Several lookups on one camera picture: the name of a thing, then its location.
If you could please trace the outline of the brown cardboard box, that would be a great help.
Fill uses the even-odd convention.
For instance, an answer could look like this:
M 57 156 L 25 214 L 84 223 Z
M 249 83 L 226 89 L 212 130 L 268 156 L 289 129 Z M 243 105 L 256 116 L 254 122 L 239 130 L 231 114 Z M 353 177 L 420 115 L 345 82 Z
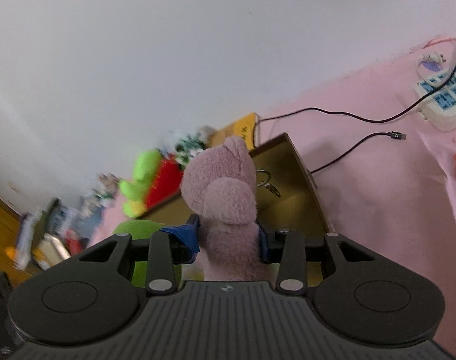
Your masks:
M 321 247 L 325 233 L 333 230 L 325 213 L 317 185 L 306 168 L 301 155 L 287 133 L 276 136 L 252 150 L 250 155 L 256 166 L 257 218 L 260 225 L 274 231 L 279 228 L 304 234 L 311 245 Z M 147 219 L 164 225 L 184 224 L 191 210 L 176 193 L 155 205 L 137 219 Z M 308 287 L 322 281 L 321 257 L 318 250 L 307 251 Z

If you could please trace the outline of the white power strip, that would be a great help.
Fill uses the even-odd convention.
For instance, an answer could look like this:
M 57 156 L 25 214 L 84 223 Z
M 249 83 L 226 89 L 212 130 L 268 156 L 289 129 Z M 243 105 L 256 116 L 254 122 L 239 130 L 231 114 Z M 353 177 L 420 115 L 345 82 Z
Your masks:
M 447 71 L 441 70 L 429 74 L 415 85 L 415 91 L 420 97 L 430 94 L 416 108 L 422 117 L 437 129 L 449 132 L 456 128 L 456 69 L 452 78 L 442 87 L 434 88 L 433 84 L 441 84 L 446 80 Z

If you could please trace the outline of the yellow cardboard box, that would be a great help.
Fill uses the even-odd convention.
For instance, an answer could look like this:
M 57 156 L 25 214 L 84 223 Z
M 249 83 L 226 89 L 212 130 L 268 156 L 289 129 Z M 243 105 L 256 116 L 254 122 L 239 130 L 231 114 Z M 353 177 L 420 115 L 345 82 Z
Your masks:
M 237 136 L 244 139 L 245 144 L 249 150 L 253 150 L 255 145 L 253 141 L 253 132 L 258 122 L 258 114 L 252 112 L 248 115 L 245 115 L 241 119 L 235 120 L 232 124 L 227 125 L 226 127 L 219 129 L 209 137 L 208 147 L 215 147 L 221 145 L 227 137 Z

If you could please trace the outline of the pink plush bear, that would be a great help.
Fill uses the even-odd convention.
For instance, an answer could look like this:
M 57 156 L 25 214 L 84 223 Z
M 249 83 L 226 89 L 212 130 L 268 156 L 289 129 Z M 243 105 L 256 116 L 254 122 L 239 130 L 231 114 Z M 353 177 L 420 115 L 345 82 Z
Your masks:
M 185 168 L 181 194 L 200 218 L 196 264 L 206 281 L 270 281 L 260 261 L 256 169 L 244 140 L 230 136 Z

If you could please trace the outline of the red plush toy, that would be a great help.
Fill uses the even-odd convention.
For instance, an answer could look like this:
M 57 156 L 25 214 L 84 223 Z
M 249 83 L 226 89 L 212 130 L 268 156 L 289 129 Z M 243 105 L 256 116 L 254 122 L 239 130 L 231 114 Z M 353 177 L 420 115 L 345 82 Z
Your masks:
M 164 158 L 152 181 L 144 203 L 148 210 L 179 192 L 183 170 L 174 157 Z

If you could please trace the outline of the panda plush toy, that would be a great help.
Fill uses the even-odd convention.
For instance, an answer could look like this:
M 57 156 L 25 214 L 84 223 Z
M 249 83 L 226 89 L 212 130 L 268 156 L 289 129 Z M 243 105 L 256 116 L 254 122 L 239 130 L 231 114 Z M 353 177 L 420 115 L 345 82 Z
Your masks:
M 184 169 L 193 158 L 203 152 L 207 148 L 208 142 L 207 135 L 202 132 L 180 138 L 174 147 L 174 159 L 181 169 Z

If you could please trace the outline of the pink bed sheet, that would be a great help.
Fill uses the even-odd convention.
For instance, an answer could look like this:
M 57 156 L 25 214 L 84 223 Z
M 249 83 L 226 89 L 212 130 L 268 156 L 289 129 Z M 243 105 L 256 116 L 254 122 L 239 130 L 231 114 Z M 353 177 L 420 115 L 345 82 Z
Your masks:
M 264 115 L 257 138 L 287 133 L 335 230 L 438 285 L 446 311 L 436 339 L 456 356 L 456 130 L 410 110 L 419 57 L 454 46 L 436 37 L 312 88 Z

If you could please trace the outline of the orange ball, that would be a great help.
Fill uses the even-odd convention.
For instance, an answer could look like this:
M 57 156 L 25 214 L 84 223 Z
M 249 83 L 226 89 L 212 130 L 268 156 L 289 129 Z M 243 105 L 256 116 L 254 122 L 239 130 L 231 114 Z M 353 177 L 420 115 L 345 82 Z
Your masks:
M 4 253 L 5 255 L 11 259 L 12 261 L 15 260 L 15 256 L 16 256 L 16 249 L 13 247 L 13 246 L 7 246 L 4 248 Z

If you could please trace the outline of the green yellow dinosaur plush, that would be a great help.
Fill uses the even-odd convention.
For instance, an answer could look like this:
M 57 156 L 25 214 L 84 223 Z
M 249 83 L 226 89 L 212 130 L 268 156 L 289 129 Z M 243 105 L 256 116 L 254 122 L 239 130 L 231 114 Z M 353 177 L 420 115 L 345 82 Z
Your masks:
M 121 180 L 119 192 L 125 197 L 123 213 L 129 218 L 137 218 L 147 210 L 145 197 L 161 165 L 162 155 L 158 149 L 140 154 L 135 161 L 131 180 Z

